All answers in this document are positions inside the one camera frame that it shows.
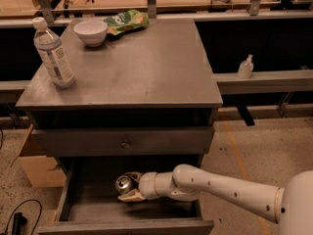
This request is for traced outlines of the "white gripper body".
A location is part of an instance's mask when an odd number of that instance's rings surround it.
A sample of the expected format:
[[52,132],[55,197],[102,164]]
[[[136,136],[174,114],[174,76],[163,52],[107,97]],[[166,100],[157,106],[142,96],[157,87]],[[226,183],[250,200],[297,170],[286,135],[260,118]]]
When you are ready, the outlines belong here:
[[139,191],[147,200],[159,198],[156,190],[156,172],[147,172],[139,180]]

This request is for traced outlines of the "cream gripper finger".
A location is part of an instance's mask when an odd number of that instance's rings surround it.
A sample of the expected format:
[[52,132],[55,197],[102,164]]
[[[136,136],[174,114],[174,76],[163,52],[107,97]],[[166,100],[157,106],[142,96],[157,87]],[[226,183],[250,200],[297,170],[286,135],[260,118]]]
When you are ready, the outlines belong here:
[[142,202],[146,199],[146,197],[138,189],[132,189],[121,194],[117,198],[124,203]]
[[143,176],[143,173],[138,171],[130,171],[127,172],[126,175],[130,177],[133,181],[139,182],[141,177]]

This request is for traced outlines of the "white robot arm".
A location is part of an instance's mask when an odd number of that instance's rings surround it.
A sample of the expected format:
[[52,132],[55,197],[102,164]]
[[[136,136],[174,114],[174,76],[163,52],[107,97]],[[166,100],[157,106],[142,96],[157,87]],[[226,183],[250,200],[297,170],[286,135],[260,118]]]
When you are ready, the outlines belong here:
[[161,197],[192,202],[206,192],[277,223],[279,235],[313,235],[313,171],[294,176],[281,188],[179,164],[170,172],[126,172],[115,188],[122,202]]

